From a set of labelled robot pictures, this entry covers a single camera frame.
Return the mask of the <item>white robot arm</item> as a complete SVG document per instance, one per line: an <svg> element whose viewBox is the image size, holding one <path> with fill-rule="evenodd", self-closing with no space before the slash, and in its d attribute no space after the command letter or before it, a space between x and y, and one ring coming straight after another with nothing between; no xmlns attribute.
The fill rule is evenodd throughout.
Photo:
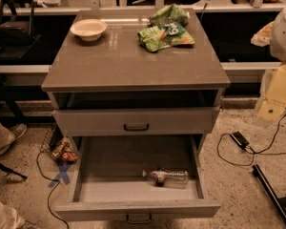
<svg viewBox="0 0 286 229"><path fill-rule="evenodd" d="M286 110L286 6L273 22L252 37L251 43L259 47L270 46L271 56L280 61L280 65L272 72L257 111L257 115L264 120L274 121Z"/></svg>

